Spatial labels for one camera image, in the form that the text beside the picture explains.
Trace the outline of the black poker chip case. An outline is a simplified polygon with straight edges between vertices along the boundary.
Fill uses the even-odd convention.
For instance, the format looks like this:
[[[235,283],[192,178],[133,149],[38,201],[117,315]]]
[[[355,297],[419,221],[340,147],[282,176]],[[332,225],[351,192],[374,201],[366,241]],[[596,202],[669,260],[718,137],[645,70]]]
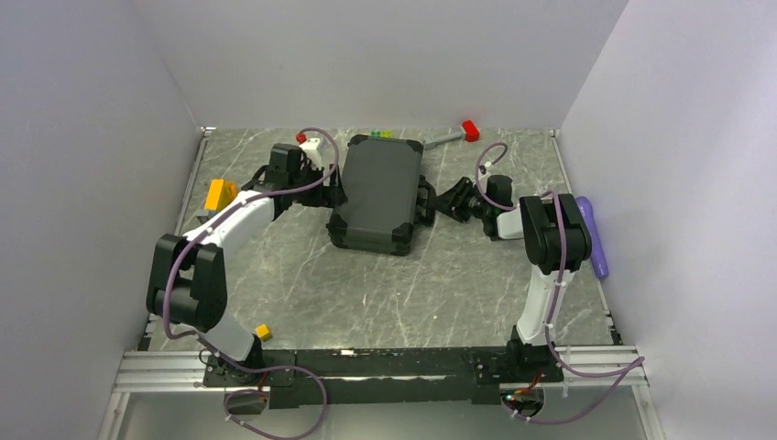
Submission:
[[[340,183],[345,200],[327,224],[337,248],[410,254],[416,225],[432,226],[436,196],[421,174],[424,146],[413,139],[357,134],[347,144]]]

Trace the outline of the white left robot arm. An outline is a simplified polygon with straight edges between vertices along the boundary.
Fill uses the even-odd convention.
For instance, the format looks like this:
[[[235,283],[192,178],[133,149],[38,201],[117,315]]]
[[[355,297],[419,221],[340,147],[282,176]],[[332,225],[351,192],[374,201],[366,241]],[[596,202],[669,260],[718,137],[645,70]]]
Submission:
[[[345,199],[337,164],[324,165],[303,145],[274,145],[269,163],[224,209],[184,235],[157,241],[148,311],[170,339],[178,338],[172,327],[184,325],[181,335],[196,337],[210,351],[213,370],[242,385],[258,382],[267,366],[262,341],[227,311],[227,259],[293,204],[334,208]]]

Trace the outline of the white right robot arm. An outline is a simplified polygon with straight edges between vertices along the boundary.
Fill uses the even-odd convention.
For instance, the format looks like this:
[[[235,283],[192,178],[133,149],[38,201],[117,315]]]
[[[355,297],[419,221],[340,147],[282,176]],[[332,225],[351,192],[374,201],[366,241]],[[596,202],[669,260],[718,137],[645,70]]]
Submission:
[[[506,344],[505,367],[515,380],[557,369],[553,341],[556,315],[568,285],[591,257],[593,239],[570,193],[548,192],[512,201],[512,179],[460,179],[436,195],[433,208],[457,222],[479,219],[493,241],[522,240],[531,264],[523,311]]]

